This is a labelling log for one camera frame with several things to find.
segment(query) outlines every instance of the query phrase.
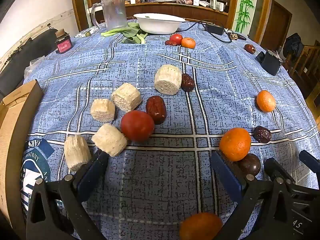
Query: plastic pitcher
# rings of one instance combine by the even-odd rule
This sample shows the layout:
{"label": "plastic pitcher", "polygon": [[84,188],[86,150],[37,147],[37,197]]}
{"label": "plastic pitcher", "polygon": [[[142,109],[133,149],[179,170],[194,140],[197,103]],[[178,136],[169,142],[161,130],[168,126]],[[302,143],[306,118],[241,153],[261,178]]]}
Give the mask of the plastic pitcher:
{"label": "plastic pitcher", "polygon": [[[98,6],[102,6],[103,16],[105,23],[99,24],[95,17],[95,9]],[[94,26],[98,28],[106,27],[106,31],[112,29],[126,27],[127,15],[125,13],[124,0],[101,0],[100,3],[95,3],[92,5],[91,19]]]}

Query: black cable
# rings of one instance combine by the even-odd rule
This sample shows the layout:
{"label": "black cable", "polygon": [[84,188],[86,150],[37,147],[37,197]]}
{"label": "black cable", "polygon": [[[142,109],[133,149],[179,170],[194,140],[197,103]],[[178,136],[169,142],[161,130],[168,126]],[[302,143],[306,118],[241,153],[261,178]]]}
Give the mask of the black cable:
{"label": "black cable", "polygon": [[[190,26],[189,28],[187,28],[186,30],[181,30],[181,31],[176,31],[176,32],[185,32],[185,31],[188,31],[188,30],[190,30],[193,26],[195,26],[196,24],[201,24],[201,25],[203,26],[204,30],[207,31],[207,30],[205,29],[204,24],[203,24],[204,21],[214,21],[214,22],[220,23],[220,24],[222,25],[223,32],[227,34],[227,32],[226,32],[225,29],[224,29],[223,24],[222,24],[221,22],[215,21],[215,20],[201,20],[201,21],[195,22],[193,25],[191,25],[191,26]],[[213,35],[211,32],[208,32],[208,33],[210,33],[210,35],[211,35],[212,37],[216,38],[218,41],[221,41],[221,42],[223,42],[223,43],[229,44],[229,43],[232,42],[232,40],[231,40],[231,38],[230,38],[230,36],[229,36],[228,34],[227,34],[227,36],[228,36],[228,38],[229,38],[230,41],[220,40],[218,37],[216,37],[215,35]]]}

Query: cardboard box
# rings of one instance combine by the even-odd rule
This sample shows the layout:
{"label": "cardboard box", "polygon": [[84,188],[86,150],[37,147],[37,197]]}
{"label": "cardboard box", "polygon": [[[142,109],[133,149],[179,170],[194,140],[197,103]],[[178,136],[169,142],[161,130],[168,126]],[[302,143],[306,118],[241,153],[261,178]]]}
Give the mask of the cardboard box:
{"label": "cardboard box", "polygon": [[22,240],[26,238],[20,198],[22,154],[42,95],[38,82],[32,80],[0,103],[0,210]]}

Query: blue printed cloth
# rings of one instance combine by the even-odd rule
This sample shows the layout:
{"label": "blue printed cloth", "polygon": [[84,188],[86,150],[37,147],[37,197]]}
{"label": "blue printed cloth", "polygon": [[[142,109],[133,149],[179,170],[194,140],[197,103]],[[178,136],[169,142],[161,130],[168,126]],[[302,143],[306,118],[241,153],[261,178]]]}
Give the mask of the blue printed cloth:
{"label": "blue printed cloth", "polygon": [[[189,26],[191,23],[183,23],[180,29]],[[271,130],[272,140],[266,145],[252,137],[250,152],[262,165],[274,157],[297,184],[317,187],[316,176],[298,158],[301,150],[320,158],[315,121],[285,69],[271,76],[255,60],[262,50],[258,44],[250,40],[223,44],[201,25],[182,33],[196,40],[195,49],[165,46],[170,35],[150,35],[147,44],[138,45],[122,44],[122,34],[104,38],[100,36],[104,30],[94,27],[92,35],[85,37],[86,31],[75,36],[70,51],[51,53],[25,80],[37,79],[44,92],[28,140],[45,139],[54,152],[43,158],[49,171],[41,167],[38,174],[27,170],[32,176],[24,187],[32,189],[35,179],[44,178],[45,172],[50,175],[47,181],[68,174],[63,154],[67,135],[81,134],[95,152],[91,137],[103,123],[90,115],[92,102],[110,98],[124,82],[141,92],[138,110],[145,111],[150,96],[160,95],[167,119],[156,125],[148,141],[129,142],[119,156],[109,158],[105,176],[83,203],[107,239],[178,240],[181,221],[197,212],[215,212],[225,222],[235,203],[212,172],[209,150],[218,149],[223,134],[233,127],[243,127],[251,134],[258,125]],[[226,34],[222,39],[228,41]],[[247,43],[257,48],[254,55],[243,49]],[[180,89],[174,96],[155,90],[155,73],[164,64],[193,77],[195,90]],[[261,90],[268,90],[276,99],[271,113],[255,107],[254,98]],[[123,115],[119,110],[111,124],[119,128]],[[257,178],[267,179],[263,168]],[[26,195],[23,205],[28,207]]]}

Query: screw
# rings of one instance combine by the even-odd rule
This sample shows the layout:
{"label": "screw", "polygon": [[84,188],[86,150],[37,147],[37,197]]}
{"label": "screw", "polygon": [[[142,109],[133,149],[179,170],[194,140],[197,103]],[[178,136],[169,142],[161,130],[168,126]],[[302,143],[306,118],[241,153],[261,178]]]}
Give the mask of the screw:
{"label": "screw", "polygon": [[70,181],[70,180],[72,180],[72,175],[71,174],[68,174],[68,175],[66,175],[65,177],[64,177],[64,180],[65,181]]}
{"label": "screw", "polygon": [[283,179],[280,178],[280,177],[276,178],[276,181],[277,181],[279,184],[282,184],[282,183],[284,182]]}
{"label": "screw", "polygon": [[39,185],[39,184],[41,184],[41,183],[42,183],[42,181],[43,181],[43,180],[42,180],[41,178],[39,178],[39,179],[37,179],[37,180],[36,180],[36,184],[38,184],[38,185]]}
{"label": "screw", "polygon": [[252,174],[248,174],[248,175],[246,176],[246,178],[247,178],[247,180],[249,180],[249,181],[253,181],[253,180],[254,180],[254,176],[253,176]]}

